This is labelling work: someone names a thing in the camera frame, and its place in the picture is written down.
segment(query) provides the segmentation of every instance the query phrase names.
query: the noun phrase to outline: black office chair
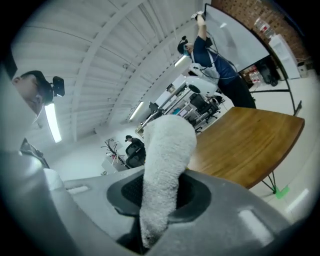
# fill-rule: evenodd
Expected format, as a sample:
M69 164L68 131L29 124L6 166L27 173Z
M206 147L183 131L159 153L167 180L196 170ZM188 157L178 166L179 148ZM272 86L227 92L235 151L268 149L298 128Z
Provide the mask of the black office chair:
M205 122L208 123L208 120L211 117L217 119L214 116L215 113L219 112L219 107L216 104L207 103L204 98L198 93L193 93L190 96L190 103L196 107L197 112L199 115L203 115L204 113L208 113L208 116L205 118Z
M128 156L125 163L130 168L143 166L146 160L146 149L143 143L131 143L126 149L125 153Z

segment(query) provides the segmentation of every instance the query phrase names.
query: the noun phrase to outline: whiteboard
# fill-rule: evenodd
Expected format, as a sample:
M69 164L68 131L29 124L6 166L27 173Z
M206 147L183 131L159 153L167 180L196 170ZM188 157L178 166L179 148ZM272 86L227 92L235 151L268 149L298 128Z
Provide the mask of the whiteboard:
M264 45L241 23L224 12L205 5L205 22L211 48L231 61L240 72L257 61L267 57L269 52Z

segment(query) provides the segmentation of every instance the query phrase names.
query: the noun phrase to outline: white ceiling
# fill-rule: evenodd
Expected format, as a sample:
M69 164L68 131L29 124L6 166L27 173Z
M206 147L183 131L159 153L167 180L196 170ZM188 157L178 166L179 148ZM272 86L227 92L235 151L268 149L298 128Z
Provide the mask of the white ceiling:
M12 43L17 75L40 70L64 79L54 99L62 140L126 120L140 101L159 96L188 63L174 68L177 44L196 38L191 15L203 0L59 0L44 5ZM42 111L27 139L55 144Z

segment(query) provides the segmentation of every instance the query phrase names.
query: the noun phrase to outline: white floor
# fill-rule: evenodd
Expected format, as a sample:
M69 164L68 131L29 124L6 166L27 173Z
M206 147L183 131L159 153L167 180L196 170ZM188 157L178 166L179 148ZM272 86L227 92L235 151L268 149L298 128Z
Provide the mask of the white floor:
M262 182L250 189L251 192L268 202L291 223L308 216L318 197L320 186L320 81L313 70L309 70L307 78L289 80L294 102L297 107L302 101L302 109L298 117L305 119L305 126L295 146L275 169L275 182L281 191L286 186L288 193L277 199L271 190ZM287 89L284 81L275 87L271 85L253 86L251 91ZM258 109L293 115L294 110L288 92L253 93ZM226 98L221 105L221 115L233 106Z

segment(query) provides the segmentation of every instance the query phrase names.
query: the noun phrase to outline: black pants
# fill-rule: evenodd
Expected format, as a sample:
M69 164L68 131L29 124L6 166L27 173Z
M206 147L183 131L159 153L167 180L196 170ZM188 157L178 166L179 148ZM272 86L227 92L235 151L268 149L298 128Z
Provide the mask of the black pants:
M256 109L256 104L251 96L249 87L239 76L228 84L222 84L220 80L218 87L232 101L235 107Z

